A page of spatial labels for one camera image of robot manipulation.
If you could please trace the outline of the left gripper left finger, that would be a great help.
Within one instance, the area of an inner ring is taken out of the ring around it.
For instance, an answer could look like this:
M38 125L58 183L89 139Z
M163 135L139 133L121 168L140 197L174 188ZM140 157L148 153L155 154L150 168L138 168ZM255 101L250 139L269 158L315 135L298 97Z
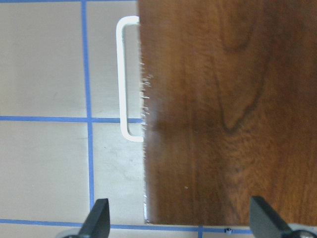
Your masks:
M110 232L109 202L97 199L78 236L80 238L107 238Z

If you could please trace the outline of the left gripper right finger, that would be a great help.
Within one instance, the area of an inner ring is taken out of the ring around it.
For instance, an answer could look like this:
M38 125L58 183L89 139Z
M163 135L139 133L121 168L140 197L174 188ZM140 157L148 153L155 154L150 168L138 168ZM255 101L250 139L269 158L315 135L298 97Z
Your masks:
M260 196L252 196L249 212L250 229L256 238L288 238L293 230Z

